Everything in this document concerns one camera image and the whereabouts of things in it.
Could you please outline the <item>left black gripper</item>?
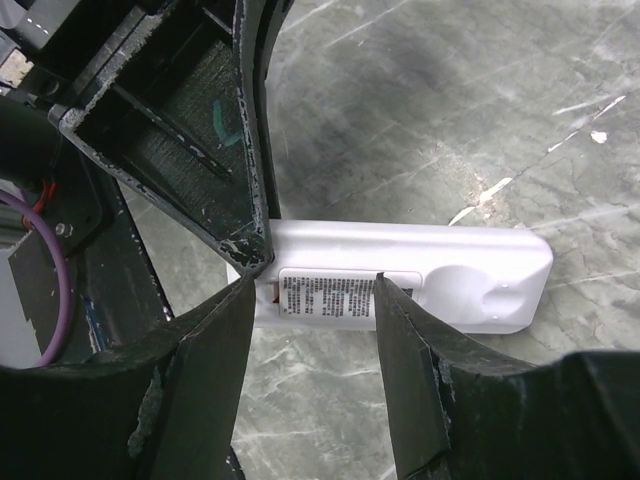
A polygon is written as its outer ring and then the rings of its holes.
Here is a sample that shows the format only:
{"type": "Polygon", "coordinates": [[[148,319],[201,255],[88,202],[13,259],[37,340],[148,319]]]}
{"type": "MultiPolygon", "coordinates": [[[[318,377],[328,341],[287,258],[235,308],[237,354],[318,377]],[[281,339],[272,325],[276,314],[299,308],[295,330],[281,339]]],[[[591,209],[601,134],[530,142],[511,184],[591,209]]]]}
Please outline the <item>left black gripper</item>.
{"type": "Polygon", "coordinates": [[[1,108],[84,107],[148,1],[3,1],[1,108]]]}

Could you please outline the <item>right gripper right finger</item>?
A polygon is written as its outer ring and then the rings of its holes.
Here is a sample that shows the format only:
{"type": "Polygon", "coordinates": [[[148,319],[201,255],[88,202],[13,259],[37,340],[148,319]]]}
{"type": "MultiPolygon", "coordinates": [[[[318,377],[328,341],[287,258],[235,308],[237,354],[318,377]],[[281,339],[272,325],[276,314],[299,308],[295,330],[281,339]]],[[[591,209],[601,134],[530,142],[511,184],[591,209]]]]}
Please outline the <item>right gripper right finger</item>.
{"type": "Polygon", "coordinates": [[[635,479],[639,356],[574,352],[542,366],[499,353],[374,283],[401,479],[635,479]]]}

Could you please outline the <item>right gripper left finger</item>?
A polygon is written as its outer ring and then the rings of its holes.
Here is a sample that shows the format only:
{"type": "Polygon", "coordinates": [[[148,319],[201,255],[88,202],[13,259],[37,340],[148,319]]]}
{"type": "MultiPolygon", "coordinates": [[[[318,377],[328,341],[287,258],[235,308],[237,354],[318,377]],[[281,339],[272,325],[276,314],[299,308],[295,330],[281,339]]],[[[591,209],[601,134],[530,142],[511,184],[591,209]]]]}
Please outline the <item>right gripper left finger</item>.
{"type": "Polygon", "coordinates": [[[141,340],[1,372],[5,479],[240,479],[232,449],[254,325],[241,278],[141,340]]]}

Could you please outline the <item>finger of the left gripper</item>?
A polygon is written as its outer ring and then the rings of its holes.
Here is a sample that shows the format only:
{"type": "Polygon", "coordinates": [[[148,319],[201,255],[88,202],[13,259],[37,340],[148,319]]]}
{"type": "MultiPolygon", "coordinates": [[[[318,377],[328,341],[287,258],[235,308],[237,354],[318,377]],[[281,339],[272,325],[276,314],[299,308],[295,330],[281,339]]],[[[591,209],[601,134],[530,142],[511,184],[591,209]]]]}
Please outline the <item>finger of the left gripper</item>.
{"type": "Polygon", "coordinates": [[[97,166],[243,275],[273,260],[271,1],[129,8],[49,117],[97,166]]]}

